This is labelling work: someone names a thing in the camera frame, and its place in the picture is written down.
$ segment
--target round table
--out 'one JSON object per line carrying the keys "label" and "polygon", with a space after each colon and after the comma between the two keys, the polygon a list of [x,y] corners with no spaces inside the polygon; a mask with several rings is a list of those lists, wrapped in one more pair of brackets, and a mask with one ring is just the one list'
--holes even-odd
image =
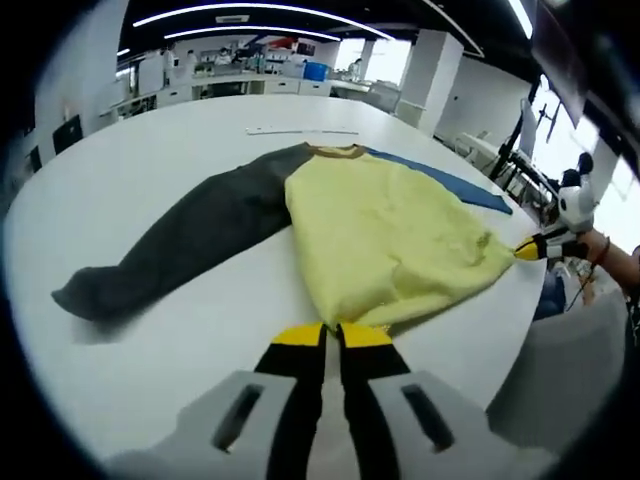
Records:
{"label": "round table", "polygon": [[[309,131],[247,133],[301,126]],[[291,228],[124,324],[74,317],[53,302],[51,291],[79,268],[118,263],[204,178],[302,141],[360,143],[439,168],[505,197],[511,216],[467,206],[505,244],[536,231],[525,212],[463,159],[361,102],[218,98],[145,113],[91,135],[47,163],[15,199],[5,222],[4,261],[32,372],[62,424],[96,458],[153,445],[173,430],[182,407],[231,371],[252,370],[276,334],[317,321],[317,314],[296,268]],[[394,343],[413,370],[431,371],[486,408],[522,346],[544,271],[544,262],[517,262],[492,287]],[[335,365],[329,371],[337,388]],[[325,401],[330,410],[341,409],[337,398]],[[348,436],[339,424],[321,420],[310,469],[337,451],[337,429]]]}

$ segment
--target dark gray sleeve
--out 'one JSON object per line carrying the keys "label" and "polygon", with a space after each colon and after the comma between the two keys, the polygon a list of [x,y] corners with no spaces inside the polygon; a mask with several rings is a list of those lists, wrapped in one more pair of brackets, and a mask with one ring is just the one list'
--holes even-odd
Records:
{"label": "dark gray sleeve", "polygon": [[53,299],[87,320],[122,318],[146,307],[288,226],[284,181],[311,156],[300,144],[209,177],[165,213],[119,265],[78,270]]}

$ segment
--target window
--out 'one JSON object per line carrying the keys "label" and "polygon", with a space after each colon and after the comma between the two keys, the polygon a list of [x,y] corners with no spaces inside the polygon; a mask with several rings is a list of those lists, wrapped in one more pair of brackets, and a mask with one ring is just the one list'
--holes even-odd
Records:
{"label": "window", "polygon": [[347,70],[362,55],[364,38],[348,38],[340,42],[335,70]]}
{"label": "window", "polygon": [[[546,77],[543,75],[540,80],[541,86],[532,105],[534,115],[539,120],[533,162],[548,177],[562,180],[565,170],[577,166],[581,153],[593,153],[598,143],[599,132],[584,116],[580,119],[578,127],[574,128],[560,99],[549,88]],[[543,109],[544,117],[540,120],[540,112]],[[556,111],[556,123],[547,142]]]}
{"label": "window", "polygon": [[371,82],[384,80],[399,86],[410,50],[411,42],[377,40],[373,45],[373,53],[371,60],[369,60],[365,80]]}
{"label": "window", "polygon": [[625,252],[640,244],[640,184],[622,157],[618,159],[611,183],[595,211],[595,227]]}

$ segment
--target bracelet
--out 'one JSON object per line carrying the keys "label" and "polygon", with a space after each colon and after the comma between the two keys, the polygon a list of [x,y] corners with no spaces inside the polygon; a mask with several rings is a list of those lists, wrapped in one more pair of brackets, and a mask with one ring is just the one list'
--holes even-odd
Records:
{"label": "bracelet", "polygon": [[593,262],[594,265],[602,265],[602,261],[607,256],[607,253],[609,253],[609,248],[610,247],[611,247],[611,238],[607,237],[607,243],[604,246],[604,248],[602,249],[602,251],[598,254],[598,256],[596,257],[595,261]]}

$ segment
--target ceiling light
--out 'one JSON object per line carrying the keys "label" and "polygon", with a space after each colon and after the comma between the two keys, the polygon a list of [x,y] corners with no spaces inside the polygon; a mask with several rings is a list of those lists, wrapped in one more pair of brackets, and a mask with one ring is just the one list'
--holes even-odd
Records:
{"label": "ceiling light", "polygon": [[187,30],[186,32],[172,33],[171,35],[165,35],[165,39],[175,38],[175,37],[183,37],[185,35],[195,35],[197,33],[207,33],[207,32],[225,32],[229,30],[267,30],[267,31],[276,31],[276,32],[287,32],[287,33],[297,33],[299,35],[304,35],[308,37],[320,37],[327,40],[333,40],[334,42],[339,42],[339,37],[334,37],[333,35],[326,35],[324,33],[317,32],[309,32],[307,30],[298,30],[297,28],[283,28],[283,27],[258,27],[255,25],[239,25],[234,27],[211,27],[211,28],[199,28],[198,30]]}
{"label": "ceiling light", "polygon": [[529,17],[527,16],[527,12],[524,11],[522,3],[520,3],[520,0],[509,0],[509,4],[511,5],[513,13],[518,17],[518,21],[520,22],[520,26],[522,27],[524,34],[527,38],[531,38],[531,35],[533,34],[533,26],[531,25],[531,20],[529,20]]}
{"label": "ceiling light", "polygon": [[354,27],[359,27],[363,30],[367,30],[371,33],[375,33],[376,35],[379,35],[382,38],[385,38],[387,40],[395,40],[395,38],[393,38],[391,35],[387,35],[386,33],[381,32],[380,30],[364,25],[363,23],[349,20],[348,18],[339,17],[338,15],[332,15],[330,13],[320,12],[318,10],[311,10],[310,8],[291,7],[288,5],[276,5],[271,3],[222,3],[222,4],[215,4],[215,5],[200,5],[198,7],[181,8],[179,10],[173,10],[171,12],[165,12],[159,15],[154,15],[149,18],[144,18],[142,20],[135,22],[133,26],[140,27],[142,25],[146,25],[147,23],[155,22],[156,20],[162,20],[163,18],[173,17],[174,15],[182,15],[183,13],[200,12],[202,10],[214,10],[219,8],[267,8],[272,10],[286,10],[289,12],[306,13],[308,15],[315,15],[317,17],[328,18],[331,20],[335,20],[337,22],[353,25]]}

